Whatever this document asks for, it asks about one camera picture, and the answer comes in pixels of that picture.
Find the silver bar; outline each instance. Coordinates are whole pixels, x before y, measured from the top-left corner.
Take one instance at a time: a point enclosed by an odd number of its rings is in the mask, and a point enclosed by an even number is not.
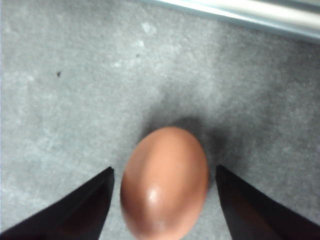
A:
[[[290,0],[148,0],[320,44],[320,7]]]

